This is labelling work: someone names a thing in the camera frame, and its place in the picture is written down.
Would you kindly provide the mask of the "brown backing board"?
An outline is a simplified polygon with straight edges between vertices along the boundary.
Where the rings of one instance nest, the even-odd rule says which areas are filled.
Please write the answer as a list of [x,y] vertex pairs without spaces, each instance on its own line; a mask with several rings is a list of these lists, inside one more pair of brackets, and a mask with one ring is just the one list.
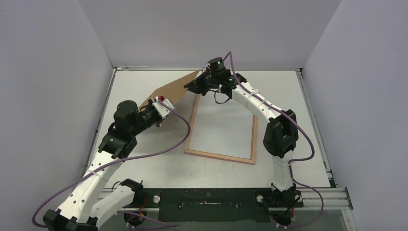
[[152,75],[148,77],[150,83],[157,88],[144,100],[139,106],[139,109],[147,106],[149,99],[163,96],[177,104],[187,92],[184,85],[192,82],[200,74],[200,70],[192,72],[188,71],[153,71]]

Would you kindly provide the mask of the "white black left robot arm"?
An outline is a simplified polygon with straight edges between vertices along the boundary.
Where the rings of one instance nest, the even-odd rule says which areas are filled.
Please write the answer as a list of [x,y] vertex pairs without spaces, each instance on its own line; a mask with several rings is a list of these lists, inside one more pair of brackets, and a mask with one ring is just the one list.
[[96,231],[126,205],[138,207],[143,202],[142,185],[126,179],[110,195],[98,201],[105,185],[119,167],[130,159],[137,145],[136,136],[153,125],[159,126],[174,110],[169,99],[158,96],[138,107],[134,101],[119,103],[114,122],[109,126],[84,176],[74,183],[68,198],[43,216],[50,231]]

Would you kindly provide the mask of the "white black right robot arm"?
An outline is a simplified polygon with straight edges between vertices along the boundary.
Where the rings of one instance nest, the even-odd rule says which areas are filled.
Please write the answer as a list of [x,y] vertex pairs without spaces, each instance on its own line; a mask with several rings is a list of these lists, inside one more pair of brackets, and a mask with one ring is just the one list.
[[184,88],[202,96],[209,91],[225,94],[265,122],[263,146],[273,161],[273,203],[278,207],[293,207],[301,202],[288,163],[299,139],[296,115],[292,110],[283,111],[276,107],[245,77],[227,69],[221,57],[210,60],[205,70]]

